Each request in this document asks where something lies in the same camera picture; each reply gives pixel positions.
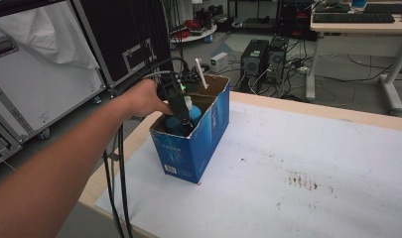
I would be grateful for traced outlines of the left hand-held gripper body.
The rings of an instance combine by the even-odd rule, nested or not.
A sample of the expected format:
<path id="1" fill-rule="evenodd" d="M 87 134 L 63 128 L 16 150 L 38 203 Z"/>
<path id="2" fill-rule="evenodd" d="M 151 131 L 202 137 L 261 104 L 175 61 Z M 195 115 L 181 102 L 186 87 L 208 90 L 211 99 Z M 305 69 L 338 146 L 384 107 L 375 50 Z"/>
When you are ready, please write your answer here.
<path id="1" fill-rule="evenodd" d="M 186 106 L 185 96 L 198 92 L 201 88 L 208 89 L 208 84 L 201 68 L 201 59 L 195 59 L 195 70 L 191 70 L 188 63 L 182 58 L 165 59 L 158 62 L 156 68 L 162 68 L 164 64 L 173 60 L 179 60 L 183 64 L 183 69 L 178 72 L 173 71 L 171 68 L 157 71 L 156 77 L 160 84 L 160 95 L 169 102 L 174 116 L 179 121 L 189 121 L 191 118 Z"/>

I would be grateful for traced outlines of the blue detergent bottle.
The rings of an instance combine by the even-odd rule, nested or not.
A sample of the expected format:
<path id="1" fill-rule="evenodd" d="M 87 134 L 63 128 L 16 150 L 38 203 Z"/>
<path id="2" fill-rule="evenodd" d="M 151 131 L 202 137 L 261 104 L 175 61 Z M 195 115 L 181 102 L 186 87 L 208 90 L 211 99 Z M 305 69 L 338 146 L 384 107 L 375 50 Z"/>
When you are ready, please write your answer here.
<path id="1" fill-rule="evenodd" d="M 189 96 L 185 96 L 185 102 L 189 110 L 192 124 L 184 126 L 175 116 L 167 116 L 165 126 L 170 134 L 187 137 L 193 132 L 201 119 L 201 110 L 193 104 Z"/>

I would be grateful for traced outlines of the blue cardboard box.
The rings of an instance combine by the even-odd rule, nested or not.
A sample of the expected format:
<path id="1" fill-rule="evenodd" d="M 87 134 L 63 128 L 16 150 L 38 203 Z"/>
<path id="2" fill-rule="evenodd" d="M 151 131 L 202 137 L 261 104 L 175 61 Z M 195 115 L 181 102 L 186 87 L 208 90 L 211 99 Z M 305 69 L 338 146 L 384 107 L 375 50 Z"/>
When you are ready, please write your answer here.
<path id="1" fill-rule="evenodd" d="M 198 183 L 229 123 L 230 79 L 206 75 L 208 89 L 190 93 L 192 102 L 201 110 L 201 119 L 187 136 L 170 134 L 166 115 L 150 127 L 157 154 L 167 175 Z"/>

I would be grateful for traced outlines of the person's left hand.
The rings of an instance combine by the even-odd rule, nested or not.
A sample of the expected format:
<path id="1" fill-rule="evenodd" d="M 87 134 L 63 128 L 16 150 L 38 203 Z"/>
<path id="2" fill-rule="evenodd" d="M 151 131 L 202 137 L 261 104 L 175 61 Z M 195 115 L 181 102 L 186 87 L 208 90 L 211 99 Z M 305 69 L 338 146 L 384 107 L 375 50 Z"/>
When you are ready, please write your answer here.
<path id="1" fill-rule="evenodd" d="M 148 116 L 156 111 L 172 115 L 170 106 L 157 95 L 157 86 L 152 79 L 142 79 L 123 93 L 119 103 L 123 115 Z"/>

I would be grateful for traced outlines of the small white power unit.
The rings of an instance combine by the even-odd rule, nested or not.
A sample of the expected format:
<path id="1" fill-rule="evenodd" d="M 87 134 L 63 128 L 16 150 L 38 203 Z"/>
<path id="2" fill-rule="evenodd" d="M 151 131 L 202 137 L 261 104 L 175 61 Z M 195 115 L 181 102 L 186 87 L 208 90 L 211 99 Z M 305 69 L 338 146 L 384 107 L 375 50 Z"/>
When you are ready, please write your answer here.
<path id="1" fill-rule="evenodd" d="M 212 57 L 210 59 L 211 71 L 220 72 L 226 69 L 228 66 L 227 57 L 228 53 L 219 53 L 216 56 Z"/>

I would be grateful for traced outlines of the round white table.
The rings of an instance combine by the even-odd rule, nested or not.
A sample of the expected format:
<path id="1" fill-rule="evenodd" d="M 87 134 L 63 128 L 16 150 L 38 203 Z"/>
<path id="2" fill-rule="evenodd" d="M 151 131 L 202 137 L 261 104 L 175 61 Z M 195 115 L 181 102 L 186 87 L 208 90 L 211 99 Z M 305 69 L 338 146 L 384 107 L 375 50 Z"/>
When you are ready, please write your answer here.
<path id="1" fill-rule="evenodd" d="M 203 31 L 199 36 L 187 36 L 186 38 L 171 38 L 173 44 L 192 42 L 197 40 L 203 40 L 206 43 L 212 41 L 212 34 L 217 30 L 217 25 L 213 25 L 210 30 Z"/>

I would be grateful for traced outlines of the black flight case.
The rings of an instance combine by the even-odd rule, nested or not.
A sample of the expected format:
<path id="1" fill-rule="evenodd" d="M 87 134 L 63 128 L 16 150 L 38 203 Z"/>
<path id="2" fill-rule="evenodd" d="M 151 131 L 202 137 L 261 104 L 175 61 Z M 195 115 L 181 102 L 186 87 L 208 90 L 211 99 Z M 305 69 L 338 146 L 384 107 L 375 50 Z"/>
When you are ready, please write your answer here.
<path id="1" fill-rule="evenodd" d="M 156 62 L 172 66 L 162 0 L 69 0 L 109 88 Z"/>

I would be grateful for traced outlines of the black computer tower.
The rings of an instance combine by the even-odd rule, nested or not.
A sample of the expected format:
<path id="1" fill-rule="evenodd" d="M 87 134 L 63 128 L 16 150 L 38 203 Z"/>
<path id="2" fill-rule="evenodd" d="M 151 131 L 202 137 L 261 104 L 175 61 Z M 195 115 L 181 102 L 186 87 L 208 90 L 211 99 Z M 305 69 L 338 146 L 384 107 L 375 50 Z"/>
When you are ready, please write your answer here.
<path id="1" fill-rule="evenodd" d="M 268 60 L 268 40 L 253 39 L 241 56 L 241 70 L 247 76 L 260 76 Z"/>

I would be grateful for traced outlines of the dark computer tower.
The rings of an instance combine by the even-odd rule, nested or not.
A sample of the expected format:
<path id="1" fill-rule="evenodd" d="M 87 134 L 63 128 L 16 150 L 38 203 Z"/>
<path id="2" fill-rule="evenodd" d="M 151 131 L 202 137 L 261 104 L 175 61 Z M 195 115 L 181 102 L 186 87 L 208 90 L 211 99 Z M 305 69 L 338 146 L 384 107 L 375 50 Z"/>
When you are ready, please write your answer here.
<path id="1" fill-rule="evenodd" d="M 275 36 L 269 44 L 267 76 L 276 84 L 282 82 L 289 40 Z"/>

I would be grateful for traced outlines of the white table mat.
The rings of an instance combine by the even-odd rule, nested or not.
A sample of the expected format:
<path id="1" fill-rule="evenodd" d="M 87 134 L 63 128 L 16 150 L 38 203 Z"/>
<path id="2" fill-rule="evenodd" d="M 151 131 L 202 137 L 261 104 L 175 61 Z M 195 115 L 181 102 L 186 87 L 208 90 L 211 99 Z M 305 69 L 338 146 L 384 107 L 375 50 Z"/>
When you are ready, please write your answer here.
<path id="1" fill-rule="evenodd" d="M 329 119 L 232 103 L 199 183 L 146 141 L 103 195 L 159 238 L 402 238 L 402 118 Z"/>

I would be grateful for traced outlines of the large gray flight case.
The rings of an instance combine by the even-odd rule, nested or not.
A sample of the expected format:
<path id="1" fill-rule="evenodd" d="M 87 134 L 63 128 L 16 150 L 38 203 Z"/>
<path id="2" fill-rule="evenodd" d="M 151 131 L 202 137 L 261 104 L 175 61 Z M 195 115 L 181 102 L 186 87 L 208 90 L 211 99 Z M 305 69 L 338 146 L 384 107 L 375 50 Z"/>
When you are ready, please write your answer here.
<path id="1" fill-rule="evenodd" d="M 18 141 L 36 135 L 104 89 L 98 69 L 52 62 L 0 30 L 1 123 Z"/>

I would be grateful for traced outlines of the white cloth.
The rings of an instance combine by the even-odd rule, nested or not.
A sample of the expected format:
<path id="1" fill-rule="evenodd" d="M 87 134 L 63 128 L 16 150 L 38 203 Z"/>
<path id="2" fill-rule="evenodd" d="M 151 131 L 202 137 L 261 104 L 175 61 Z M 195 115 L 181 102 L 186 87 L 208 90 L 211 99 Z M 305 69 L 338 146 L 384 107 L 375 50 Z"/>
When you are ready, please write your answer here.
<path id="1" fill-rule="evenodd" d="M 98 68 L 67 2 L 0 17 L 0 30 L 52 62 Z"/>

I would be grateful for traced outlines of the black keyboard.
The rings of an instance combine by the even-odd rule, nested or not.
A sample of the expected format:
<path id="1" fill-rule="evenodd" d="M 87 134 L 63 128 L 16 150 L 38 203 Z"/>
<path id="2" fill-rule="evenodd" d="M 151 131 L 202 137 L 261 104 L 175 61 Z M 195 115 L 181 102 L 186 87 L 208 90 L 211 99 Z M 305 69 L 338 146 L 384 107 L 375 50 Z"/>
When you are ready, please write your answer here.
<path id="1" fill-rule="evenodd" d="M 393 4 L 368 3 L 364 8 L 364 12 L 402 14 L 402 3 L 393 3 Z"/>
<path id="2" fill-rule="evenodd" d="M 394 23 L 395 19 L 388 13 L 318 13 L 313 15 L 314 23 L 365 23 L 365 24 L 388 24 Z"/>

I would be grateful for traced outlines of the white desk with wooden top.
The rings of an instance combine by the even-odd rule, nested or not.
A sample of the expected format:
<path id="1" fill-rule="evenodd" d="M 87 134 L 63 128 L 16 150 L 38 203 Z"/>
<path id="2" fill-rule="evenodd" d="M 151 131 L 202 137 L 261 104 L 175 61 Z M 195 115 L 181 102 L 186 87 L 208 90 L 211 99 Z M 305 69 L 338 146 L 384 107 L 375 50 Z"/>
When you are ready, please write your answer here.
<path id="1" fill-rule="evenodd" d="M 310 71 L 306 74 L 305 95 L 308 101 L 316 98 L 315 70 L 318 68 L 319 54 L 335 53 L 359 56 L 394 57 L 394 63 L 387 75 L 378 77 L 384 89 L 390 114 L 402 112 L 402 101 L 394 85 L 402 68 L 402 19 L 391 14 L 394 23 L 314 23 L 311 13 L 310 29 L 318 36 Z"/>

